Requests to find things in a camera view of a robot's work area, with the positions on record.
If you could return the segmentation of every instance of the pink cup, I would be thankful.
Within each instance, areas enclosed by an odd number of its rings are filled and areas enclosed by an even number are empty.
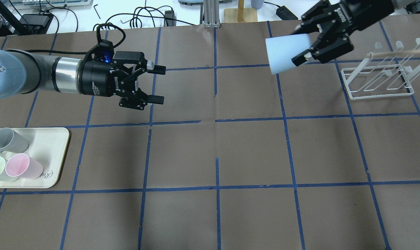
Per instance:
[[[43,172],[43,166],[25,153],[11,157],[5,166],[5,172],[11,177],[36,179]]]

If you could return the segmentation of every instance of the white table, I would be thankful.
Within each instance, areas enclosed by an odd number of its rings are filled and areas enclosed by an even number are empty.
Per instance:
[[[291,10],[296,16],[300,17],[304,12],[311,8],[318,0],[269,0],[272,3],[277,5],[285,5],[289,10]],[[339,0],[331,0],[332,3],[337,3]],[[91,31],[93,26],[97,23],[103,23],[107,20],[108,17],[117,13],[133,13],[134,9],[138,6],[144,6],[145,0],[93,0],[92,5],[88,6],[74,6],[70,7],[73,10],[79,19],[79,31]],[[101,19],[98,18],[96,12],[93,9],[93,5],[98,5],[96,7]],[[170,5],[175,10],[177,19],[183,20],[192,24],[199,23],[200,16],[200,5],[181,5],[178,3],[178,0],[148,0],[147,6],[150,7],[159,7],[162,5]],[[250,1],[245,1],[245,7],[251,8]],[[237,0],[233,0],[232,3],[221,3],[219,5],[221,22],[224,22],[224,9],[226,8],[237,8]],[[12,8],[9,8],[11,12],[16,16],[20,17]],[[276,16],[277,7],[274,5],[269,5],[265,3],[261,9],[258,10],[258,21],[267,21],[267,20],[280,20]],[[21,14],[30,14],[37,13],[36,10],[19,10]],[[76,29],[76,21],[73,14],[66,10],[52,10],[52,13],[55,14],[60,21],[59,33],[74,32]],[[141,12],[142,15],[148,15],[146,11]],[[131,16],[117,16],[114,17],[111,22],[119,27],[129,28],[129,24],[121,24],[120,20],[127,21],[131,19]],[[143,22],[143,27],[153,27],[153,22],[151,18],[141,18]],[[163,25],[163,19],[155,19],[156,27]],[[177,22],[178,26],[187,25],[180,22]],[[56,32],[56,21],[53,21],[51,27],[48,30],[48,33]]]

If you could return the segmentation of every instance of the wooden stand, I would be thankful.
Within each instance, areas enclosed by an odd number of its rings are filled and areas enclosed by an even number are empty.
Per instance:
[[[225,23],[258,22],[258,15],[254,8],[244,8],[244,0],[238,0],[238,8],[224,10]]]

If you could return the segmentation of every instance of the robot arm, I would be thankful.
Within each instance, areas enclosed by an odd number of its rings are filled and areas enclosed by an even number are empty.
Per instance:
[[[349,36],[364,30],[389,16],[395,9],[403,8],[413,0],[341,0],[332,5],[321,0],[302,16],[296,34],[319,32],[312,46],[292,59],[296,65],[319,60],[326,63],[353,50]]]
[[[101,40],[84,57],[46,56],[21,50],[0,50],[0,99],[37,90],[121,97],[119,106],[144,110],[163,104],[164,97],[148,95],[138,86],[143,73],[166,73],[165,66],[145,59],[142,52],[114,52],[110,41]]]

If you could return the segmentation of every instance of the wooden dowel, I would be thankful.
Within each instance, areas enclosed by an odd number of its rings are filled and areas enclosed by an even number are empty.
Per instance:
[[[380,52],[373,53],[374,57],[395,57],[395,56],[407,56],[407,55],[418,55],[420,54],[420,49],[416,50],[405,50],[405,51],[396,51],[396,52]],[[372,57],[370,53],[366,55],[367,58]]]
[[[244,0],[238,0],[238,22],[242,23],[244,20]]]

